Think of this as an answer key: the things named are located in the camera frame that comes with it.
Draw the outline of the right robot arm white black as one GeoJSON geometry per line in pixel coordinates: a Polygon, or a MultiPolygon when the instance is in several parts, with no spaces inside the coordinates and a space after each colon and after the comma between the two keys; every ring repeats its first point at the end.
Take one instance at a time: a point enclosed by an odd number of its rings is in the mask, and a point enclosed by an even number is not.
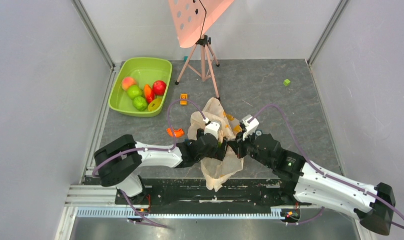
{"type": "Polygon", "coordinates": [[[228,145],[239,158],[249,156],[272,169],[282,181],[278,196],[283,203],[297,201],[329,208],[358,220],[376,234],[390,234],[394,211],[386,204],[395,206],[391,186],[362,183],[307,162],[282,148],[270,134],[252,134],[228,145]]]}

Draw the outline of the translucent beige plastic bag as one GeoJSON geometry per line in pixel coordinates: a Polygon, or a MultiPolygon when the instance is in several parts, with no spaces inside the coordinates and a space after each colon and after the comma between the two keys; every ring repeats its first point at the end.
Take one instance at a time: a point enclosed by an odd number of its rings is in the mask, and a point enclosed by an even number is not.
{"type": "MultiPolygon", "coordinates": [[[[220,122],[220,138],[225,137],[227,140],[234,140],[237,133],[242,131],[239,120],[227,114],[220,101],[214,97],[208,100],[202,112],[210,120],[220,122]]],[[[195,140],[197,129],[204,128],[205,123],[202,115],[198,111],[193,112],[190,117],[190,127],[187,137],[191,140],[195,140]]],[[[244,160],[238,158],[235,152],[228,147],[223,160],[205,157],[200,163],[207,189],[217,192],[222,188],[223,183],[243,169],[244,160]]]]}

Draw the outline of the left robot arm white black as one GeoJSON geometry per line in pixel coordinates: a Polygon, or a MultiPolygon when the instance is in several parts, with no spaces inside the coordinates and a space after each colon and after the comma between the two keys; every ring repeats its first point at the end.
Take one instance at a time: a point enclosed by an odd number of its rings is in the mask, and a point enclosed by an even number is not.
{"type": "Polygon", "coordinates": [[[195,140],[185,140],[176,145],[149,145],[135,141],[126,134],[94,153],[96,166],[93,177],[99,178],[103,187],[115,186],[135,204],[147,197],[142,179],[134,174],[138,167],[164,166],[188,168],[204,158],[223,160],[227,139],[217,138],[199,129],[195,140]]]}

